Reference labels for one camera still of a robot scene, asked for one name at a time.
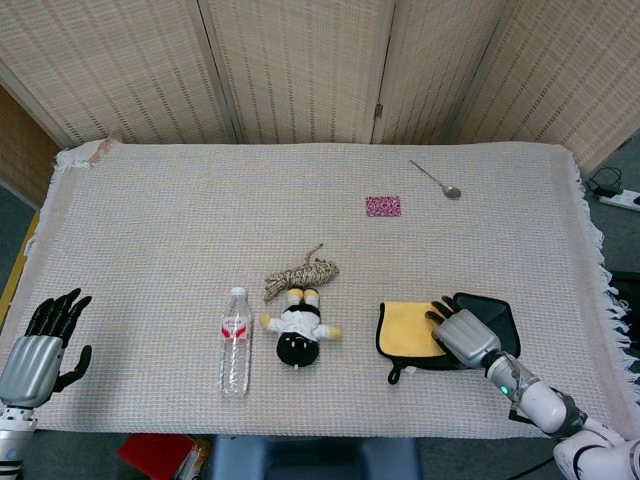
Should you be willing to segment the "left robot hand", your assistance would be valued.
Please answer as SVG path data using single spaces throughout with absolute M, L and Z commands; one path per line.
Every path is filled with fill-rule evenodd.
M 23 336 L 14 343 L 1 374 L 1 402 L 9 408 L 37 409 L 54 393 L 80 380 L 91 363 L 93 349 L 85 345 L 76 366 L 60 367 L 83 310 L 91 303 L 76 288 L 48 298 L 34 311 Z

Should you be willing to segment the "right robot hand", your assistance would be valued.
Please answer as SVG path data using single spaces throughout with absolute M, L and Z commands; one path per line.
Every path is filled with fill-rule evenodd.
M 501 350 L 499 337 L 451 297 L 431 301 L 425 317 L 435 323 L 435 341 L 464 368 L 479 369 L 487 355 Z

